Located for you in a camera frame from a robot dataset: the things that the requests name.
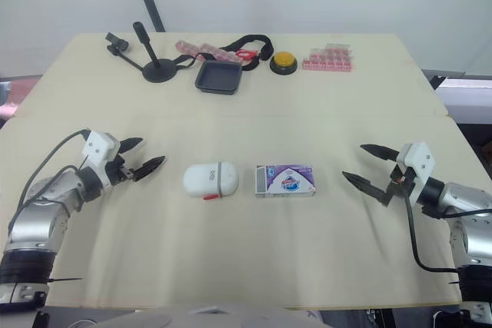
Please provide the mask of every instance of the black tray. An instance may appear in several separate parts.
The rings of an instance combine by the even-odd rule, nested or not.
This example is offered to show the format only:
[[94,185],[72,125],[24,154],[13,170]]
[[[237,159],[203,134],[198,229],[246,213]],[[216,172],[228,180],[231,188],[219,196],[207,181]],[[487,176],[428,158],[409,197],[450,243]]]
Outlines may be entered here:
[[232,95],[241,80],[241,65],[230,61],[204,61],[194,85],[203,92]]

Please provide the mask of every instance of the table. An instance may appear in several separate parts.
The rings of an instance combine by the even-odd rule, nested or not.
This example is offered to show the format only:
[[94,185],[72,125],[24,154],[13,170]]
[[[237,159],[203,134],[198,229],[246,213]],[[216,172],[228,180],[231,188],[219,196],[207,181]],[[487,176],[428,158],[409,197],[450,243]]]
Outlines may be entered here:
[[[236,36],[165,34],[151,40],[158,55],[174,57],[172,45],[180,38],[226,45]],[[142,136],[146,145],[126,155],[128,163],[161,154],[167,161],[71,218],[53,276],[84,279],[54,283],[48,303],[142,308],[235,301],[335,309],[460,299],[448,284],[454,275],[415,264],[402,201],[382,207],[341,176],[342,170],[359,173],[385,187],[392,164],[358,145],[398,149],[424,140],[437,162],[436,178],[492,191],[403,45],[393,35],[271,38],[277,50],[300,59],[302,45],[307,54],[309,46],[346,42],[356,69],[285,77],[264,63],[243,74],[236,95],[221,96],[195,89],[198,68],[164,84],[145,82],[105,52],[103,35],[80,35],[65,49],[0,131],[0,242],[25,179],[69,132],[90,127],[121,139]],[[127,39],[130,56],[143,62],[140,45]],[[80,151],[81,143],[68,145],[45,173],[77,162]],[[185,168],[212,161],[237,166],[237,193],[211,202],[190,198],[181,189]],[[313,165],[316,195],[255,198],[254,164],[286,162]],[[415,216],[421,259],[451,266],[447,224],[417,210]]]

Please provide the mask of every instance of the black stand base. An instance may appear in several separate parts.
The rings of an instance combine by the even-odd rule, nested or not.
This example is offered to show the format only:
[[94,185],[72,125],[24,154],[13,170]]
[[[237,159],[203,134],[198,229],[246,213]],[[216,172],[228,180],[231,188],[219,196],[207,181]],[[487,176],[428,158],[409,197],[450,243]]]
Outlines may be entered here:
[[153,62],[148,63],[142,70],[144,78],[149,82],[164,82],[176,75],[178,69],[171,59],[159,59],[160,68],[156,68]]

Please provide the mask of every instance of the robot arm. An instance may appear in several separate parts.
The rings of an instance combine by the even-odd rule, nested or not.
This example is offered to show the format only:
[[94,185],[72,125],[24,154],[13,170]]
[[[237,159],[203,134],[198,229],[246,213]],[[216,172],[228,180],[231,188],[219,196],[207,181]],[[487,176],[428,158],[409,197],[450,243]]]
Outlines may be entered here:
[[[431,272],[458,273],[463,326],[492,327],[492,196],[483,190],[445,184],[430,177],[435,162],[423,142],[406,144],[400,152],[373,144],[361,147],[376,157],[397,162],[386,191],[356,174],[343,172],[343,175],[357,189],[385,206],[394,195],[405,199],[412,248],[419,266]],[[418,259],[411,214],[411,207],[416,203],[422,205],[422,212],[427,216],[447,220],[456,269],[426,267]]]
[[9,224],[0,263],[0,312],[44,306],[47,283],[53,281],[50,274],[70,216],[108,188],[126,180],[139,181],[164,160],[156,157],[137,170],[128,169],[119,154],[132,149],[141,138],[120,142],[96,131],[87,131],[86,136],[81,168],[63,167],[54,177],[34,184]]

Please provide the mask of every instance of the white wall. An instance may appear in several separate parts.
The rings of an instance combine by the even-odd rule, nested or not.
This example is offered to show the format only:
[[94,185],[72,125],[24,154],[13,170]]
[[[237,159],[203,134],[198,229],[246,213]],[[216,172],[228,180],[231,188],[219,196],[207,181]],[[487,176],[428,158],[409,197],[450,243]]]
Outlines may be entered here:
[[[442,71],[466,71],[492,41],[491,0],[155,2],[168,31],[394,32],[422,68]],[[142,0],[0,0],[0,73],[42,73],[73,34],[134,20],[151,29]]]
[[0,0],[0,77],[42,74],[73,35],[136,20],[151,26],[142,0]]

